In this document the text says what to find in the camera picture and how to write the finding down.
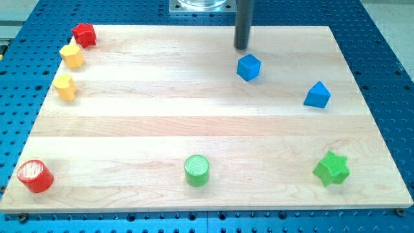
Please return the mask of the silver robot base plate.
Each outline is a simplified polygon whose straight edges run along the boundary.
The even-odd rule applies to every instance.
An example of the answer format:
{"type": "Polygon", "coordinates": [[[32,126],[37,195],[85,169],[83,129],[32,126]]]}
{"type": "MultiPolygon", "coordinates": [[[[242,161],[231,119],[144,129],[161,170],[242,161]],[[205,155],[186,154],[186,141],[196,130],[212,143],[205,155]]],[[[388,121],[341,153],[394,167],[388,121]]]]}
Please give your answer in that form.
{"type": "Polygon", "coordinates": [[[170,12],[235,12],[236,0],[169,0],[170,12]]]}

